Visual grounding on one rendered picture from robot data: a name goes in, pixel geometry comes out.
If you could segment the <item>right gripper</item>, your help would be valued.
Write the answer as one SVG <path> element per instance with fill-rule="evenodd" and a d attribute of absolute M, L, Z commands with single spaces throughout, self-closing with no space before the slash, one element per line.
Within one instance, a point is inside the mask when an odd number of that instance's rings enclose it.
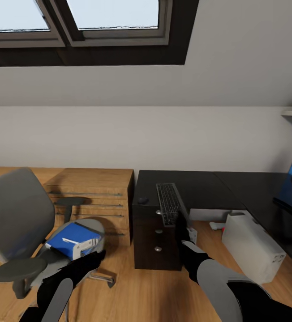
<path fill-rule="evenodd" d="M 181 213 L 181 211 L 178 211 L 178 218 L 176 219 L 175 226 L 175 240 L 180 233 L 186 233 L 187 235 L 189 235 L 187 228 L 188 226 L 185 216 L 183 215 L 183 213 Z"/>

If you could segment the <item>mouse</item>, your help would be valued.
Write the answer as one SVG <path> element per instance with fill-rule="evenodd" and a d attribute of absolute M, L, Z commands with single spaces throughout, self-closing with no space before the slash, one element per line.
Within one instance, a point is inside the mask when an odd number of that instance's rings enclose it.
<path fill-rule="evenodd" d="M 139 203 L 146 203 L 148 202 L 149 198 L 147 196 L 142 196 L 138 199 Z"/>

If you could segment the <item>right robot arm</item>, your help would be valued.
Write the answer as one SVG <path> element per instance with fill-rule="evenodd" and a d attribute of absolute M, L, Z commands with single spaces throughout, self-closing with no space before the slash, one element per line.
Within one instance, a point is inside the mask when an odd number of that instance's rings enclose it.
<path fill-rule="evenodd" d="M 213 260 L 196 246 L 197 231 L 181 211 L 175 226 L 181 264 L 208 297 L 222 322 L 292 322 L 292 308 L 279 303 L 260 285 Z"/>

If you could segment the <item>folder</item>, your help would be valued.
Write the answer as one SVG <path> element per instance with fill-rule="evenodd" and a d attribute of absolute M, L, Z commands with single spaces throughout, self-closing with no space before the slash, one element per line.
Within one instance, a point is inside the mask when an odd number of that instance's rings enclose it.
<path fill-rule="evenodd" d="M 77 224 L 71 223 L 56 236 L 54 236 L 50 241 L 46 243 L 46 247 L 57 253 L 62 258 L 73 261 L 73 247 L 76 243 L 69 241 L 63 241 L 62 238 L 66 238 L 75 242 L 83 243 L 89 239 L 97 238 L 101 239 L 101 235 L 98 235 L 88 229 L 85 229 Z M 88 255 L 93 248 L 84 251 L 85 255 Z"/>

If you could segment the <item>swivel chair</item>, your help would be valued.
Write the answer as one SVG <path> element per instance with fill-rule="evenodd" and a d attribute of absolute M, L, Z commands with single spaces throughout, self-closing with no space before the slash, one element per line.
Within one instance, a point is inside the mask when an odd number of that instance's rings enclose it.
<path fill-rule="evenodd" d="M 105 227 L 100 221 L 90 218 L 70 221 L 73 206 L 85 203 L 84 198 L 64 197 L 57 203 L 67 206 L 64 225 L 57 227 L 46 239 L 55 225 L 55 206 L 38 178 L 29 167 L 17 168 L 0 176 L 0 262 L 3 264 L 0 266 L 0 282 L 13 282 L 17 299 L 25 299 L 33 288 L 40 287 L 43 278 L 67 266 L 69 261 L 47 248 L 46 243 L 69 224 L 77 224 L 101 235 L 98 246 L 90 253 L 99 253 L 104 248 Z M 40 244 L 43 246 L 32 258 Z M 83 279 L 107 281 L 110 288 L 115 285 L 113 278 L 91 275 L 92 271 Z M 35 306 L 37 300 L 29 307 Z M 64 322 L 69 322 L 69 300 Z"/>

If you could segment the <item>keyboard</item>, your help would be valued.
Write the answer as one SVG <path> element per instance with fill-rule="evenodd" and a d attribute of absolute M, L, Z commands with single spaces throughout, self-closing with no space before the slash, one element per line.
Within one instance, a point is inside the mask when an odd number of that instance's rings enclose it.
<path fill-rule="evenodd" d="M 175 227 L 178 211 L 181 211 L 187 220 L 187 226 L 192 227 L 193 223 L 189 217 L 186 207 L 180 197 L 175 183 L 157 184 L 159 203 L 163 216 L 164 227 Z"/>

